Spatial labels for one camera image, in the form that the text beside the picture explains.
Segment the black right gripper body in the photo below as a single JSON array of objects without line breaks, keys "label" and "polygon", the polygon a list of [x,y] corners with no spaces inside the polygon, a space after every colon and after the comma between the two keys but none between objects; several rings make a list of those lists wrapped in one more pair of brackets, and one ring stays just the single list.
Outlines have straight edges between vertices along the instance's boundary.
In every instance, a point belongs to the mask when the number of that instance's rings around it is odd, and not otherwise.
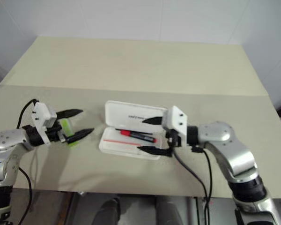
[{"label": "black right gripper body", "polygon": [[181,147],[181,137],[178,131],[174,129],[166,129],[165,135],[168,143],[168,149],[165,150],[165,156],[172,156],[175,148]]}]

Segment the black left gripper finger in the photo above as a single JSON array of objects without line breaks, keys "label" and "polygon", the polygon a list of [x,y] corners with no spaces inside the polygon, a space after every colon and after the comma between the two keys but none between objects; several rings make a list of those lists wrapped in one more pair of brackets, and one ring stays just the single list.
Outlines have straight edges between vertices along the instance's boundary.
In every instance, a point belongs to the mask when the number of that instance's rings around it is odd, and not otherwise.
[{"label": "black left gripper finger", "polygon": [[87,129],[77,131],[72,136],[66,137],[66,142],[68,144],[71,144],[76,141],[79,141],[79,140],[83,139],[84,137],[88,136],[89,134],[91,134],[93,131],[94,131],[93,128],[87,128]]},{"label": "black left gripper finger", "polygon": [[57,112],[56,115],[57,115],[57,118],[70,118],[70,117],[76,116],[82,112],[83,112],[83,110],[81,110],[81,109],[68,109],[68,110],[63,110],[63,111]]}]

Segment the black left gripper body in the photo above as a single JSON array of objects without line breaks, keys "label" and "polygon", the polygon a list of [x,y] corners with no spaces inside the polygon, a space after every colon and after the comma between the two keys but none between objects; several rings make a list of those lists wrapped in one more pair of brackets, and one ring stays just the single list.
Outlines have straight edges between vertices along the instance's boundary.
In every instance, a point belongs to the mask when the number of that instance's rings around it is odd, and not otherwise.
[{"label": "black left gripper body", "polygon": [[62,126],[59,123],[54,123],[53,126],[51,128],[48,128],[45,133],[50,142],[64,143],[67,140],[67,137],[63,132]]}]

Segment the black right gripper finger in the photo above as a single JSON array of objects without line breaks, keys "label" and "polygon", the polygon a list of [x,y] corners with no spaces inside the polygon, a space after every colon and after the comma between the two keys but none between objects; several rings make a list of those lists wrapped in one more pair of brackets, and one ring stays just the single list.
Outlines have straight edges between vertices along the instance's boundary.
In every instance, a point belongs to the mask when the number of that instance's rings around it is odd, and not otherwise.
[{"label": "black right gripper finger", "polygon": [[155,146],[139,146],[137,148],[151,155],[171,157],[171,149],[160,149]]},{"label": "black right gripper finger", "polygon": [[161,116],[148,118],[142,121],[142,123],[150,125],[162,125],[163,118]]}]

